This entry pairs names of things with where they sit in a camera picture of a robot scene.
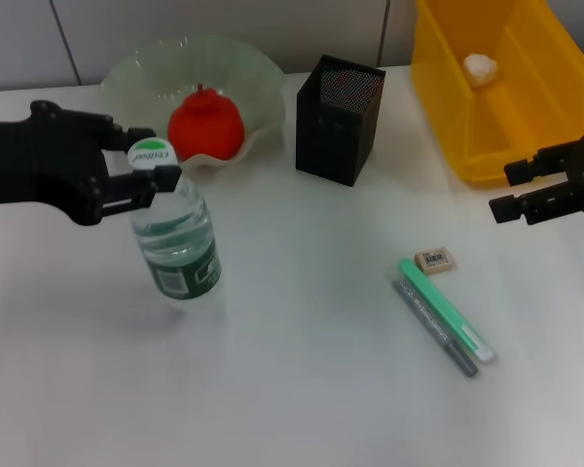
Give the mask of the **red-orange toy orange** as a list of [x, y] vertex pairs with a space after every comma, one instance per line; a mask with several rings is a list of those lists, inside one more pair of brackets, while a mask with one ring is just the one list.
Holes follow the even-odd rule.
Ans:
[[172, 112], [167, 136], [182, 162], [197, 155], [228, 161], [244, 143], [245, 130], [231, 98], [199, 84]]

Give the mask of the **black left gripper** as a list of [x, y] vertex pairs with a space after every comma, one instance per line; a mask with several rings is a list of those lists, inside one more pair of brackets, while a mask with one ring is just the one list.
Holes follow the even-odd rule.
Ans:
[[34, 100], [25, 120], [0, 122], [0, 204], [44, 203], [81, 226], [148, 208], [156, 194], [174, 192], [181, 168], [134, 170], [110, 177], [104, 187], [108, 170], [102, 149], [128, 151], [156, 136], [149, 127], [123, 129], [110, 116]]

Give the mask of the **yellow plastic bin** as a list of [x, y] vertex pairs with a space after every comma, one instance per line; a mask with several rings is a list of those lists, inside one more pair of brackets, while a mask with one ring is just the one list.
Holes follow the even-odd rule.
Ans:
[[[584, 54], [546, 0], [416, 0], [411, 77], [448, 165], [502, 185], [503, 167], [584, 134]], [[469, 54], [495, 60], [472, 88]]]

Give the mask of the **beige eraser with barcode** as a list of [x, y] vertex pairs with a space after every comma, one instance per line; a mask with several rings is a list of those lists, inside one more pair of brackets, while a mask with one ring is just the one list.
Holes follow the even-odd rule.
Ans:
[[445, 272], [456, 267], [454, 257], [445, 247], [420, 251], [414, 256], [414, 262], [425, 275]]

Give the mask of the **white paper ball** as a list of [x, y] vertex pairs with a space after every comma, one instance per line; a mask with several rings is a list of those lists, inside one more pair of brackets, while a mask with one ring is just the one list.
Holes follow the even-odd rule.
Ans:
[[474, 89], [490, 84], [498, 71], [497, 62], [485, 54], [469, 54], [462, 66], [468, 84]]

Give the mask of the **clear bottle with green label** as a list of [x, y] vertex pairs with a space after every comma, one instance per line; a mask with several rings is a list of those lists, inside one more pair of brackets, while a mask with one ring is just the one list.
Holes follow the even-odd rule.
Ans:
[[130, 213], [132, 231], [158, 290], [175, 301], [209, 292], [221, 264], [203, 196], [184, 174], [170, 193]]

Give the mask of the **translucent wavy glass fruit bowl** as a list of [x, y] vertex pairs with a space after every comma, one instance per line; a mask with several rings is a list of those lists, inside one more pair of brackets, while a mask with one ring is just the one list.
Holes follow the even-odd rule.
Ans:
[[245, 139], [227, 161], [196, 154], [185, 170], [221, 167], [276, 150], [282, 143], [284, 74], [266, 55], [224, 36], [158, 40], [130, 54], [102, 81], [107, 112], [123, 126], [147, 126], [167, 138], [168, 121], [198, 86], [234, 102]]

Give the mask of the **grey marker pen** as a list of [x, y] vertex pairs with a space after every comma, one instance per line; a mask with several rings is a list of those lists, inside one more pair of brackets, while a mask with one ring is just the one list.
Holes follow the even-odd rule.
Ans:
[[391, 282], [392, 287], [409, 307], [412, 314], [425, 328], [429, 335], [445, 351], [450, 359], [466, 377], [478, 374], [478, 367], [473, 363], [456, 339], [445, 329], [435, 316], [430, 306], [406, 280]]

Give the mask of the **mint green pen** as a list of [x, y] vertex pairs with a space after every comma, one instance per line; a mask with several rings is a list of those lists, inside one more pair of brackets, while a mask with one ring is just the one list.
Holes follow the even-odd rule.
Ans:
[[413, 260], [400, 260], [398, 269], [469, 352], [474, 354], [482, 363], [490, 363], [494, 359], [495, 353], [492, 348], [433, 282], [416, 266]]

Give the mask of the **black mesh pen holder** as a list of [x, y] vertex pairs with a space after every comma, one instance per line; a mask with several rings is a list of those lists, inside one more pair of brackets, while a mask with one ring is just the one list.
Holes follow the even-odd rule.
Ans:
[[386, 72], [323, 55], [297, 93], [295, 167], [352, 187], [374, 146]]

